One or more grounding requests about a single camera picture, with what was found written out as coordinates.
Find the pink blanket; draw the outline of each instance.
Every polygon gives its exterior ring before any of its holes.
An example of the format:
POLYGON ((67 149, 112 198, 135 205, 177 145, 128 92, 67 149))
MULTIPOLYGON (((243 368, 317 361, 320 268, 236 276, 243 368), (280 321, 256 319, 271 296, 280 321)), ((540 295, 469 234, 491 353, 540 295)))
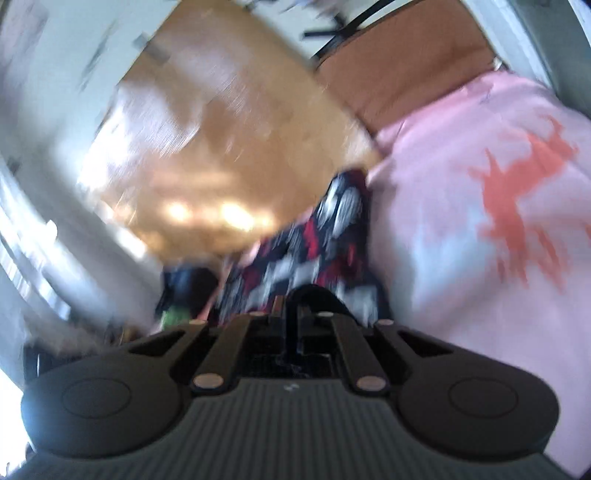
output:
POLYGON ((487 73, 383 129, 370 259, 404 325, 523 368, 560 401, 547 453, 591 461, 591 122, 487 73))

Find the round pad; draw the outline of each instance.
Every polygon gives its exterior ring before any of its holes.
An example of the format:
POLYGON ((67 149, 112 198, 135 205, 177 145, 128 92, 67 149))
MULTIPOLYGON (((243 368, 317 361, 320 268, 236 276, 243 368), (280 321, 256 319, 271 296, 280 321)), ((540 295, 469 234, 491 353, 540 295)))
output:
POLYGON ((67 365, 25 390, 22 419, 35 448, 101 458, 160 437, 181 414, 181 394, 157 358, 116 353, 67 365))
POLYGON ((424 441, 471 460, 542 451, 558 421, 558 401, 542 380, 461 354, 420 362, 402 386, 398 410, 424 441))
POLYGON ((119 380, 91 378, 68 387, 61 400, 72 415, 83 419, 105 419, 129 404, 131 390, 119 380))

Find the black plastic mount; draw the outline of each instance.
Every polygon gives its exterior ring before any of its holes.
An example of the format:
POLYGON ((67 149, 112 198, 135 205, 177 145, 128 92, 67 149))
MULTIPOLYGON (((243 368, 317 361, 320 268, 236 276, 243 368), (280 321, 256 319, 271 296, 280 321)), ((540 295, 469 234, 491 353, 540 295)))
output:
POLYGON ((288 365, 283 353, 293 340, 282 318, 254 313, 224 329, 187 325, 59 368, 25 392, 27 432, 37 450, 62 457, 122 455, 173 430, 196 398, 223 397, 241 378, 266 378, 269 366, 274 378, 341 379, 354 395, 381 399, 421 442, 459 459, 541 453, 557 423, 552 390, 520 369, 390 320, 362 329, 349 316, 319 312, 297 325, 288 365))

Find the patterned fabric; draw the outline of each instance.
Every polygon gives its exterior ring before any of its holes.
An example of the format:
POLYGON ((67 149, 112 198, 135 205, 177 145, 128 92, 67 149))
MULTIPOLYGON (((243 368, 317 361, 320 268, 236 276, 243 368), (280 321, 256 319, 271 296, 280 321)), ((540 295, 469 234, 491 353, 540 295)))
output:
POLYGON ((547 454, 589 467, 591 122, 488 73, 383 129, 369 258, 397 322, 538 375, 547 454))
POLYGON ((362 171, 337 175, 310 219, 263 241, 251 265, 232 268, 210 320, 270 312, 275 296, 310 283, 333 292, 364 326, 390 317, 384 289, 368 269, 370 201, 362 171))

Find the wooden panel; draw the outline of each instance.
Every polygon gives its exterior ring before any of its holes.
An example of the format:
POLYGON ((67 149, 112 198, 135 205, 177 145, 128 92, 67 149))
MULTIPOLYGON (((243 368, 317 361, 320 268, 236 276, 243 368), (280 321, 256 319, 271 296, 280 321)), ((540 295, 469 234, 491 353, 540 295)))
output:
POLYGON ((273 32, 230 2, 184 0, 119 84, 81 181, 164 261, 224 254, 380 160, 273 32))

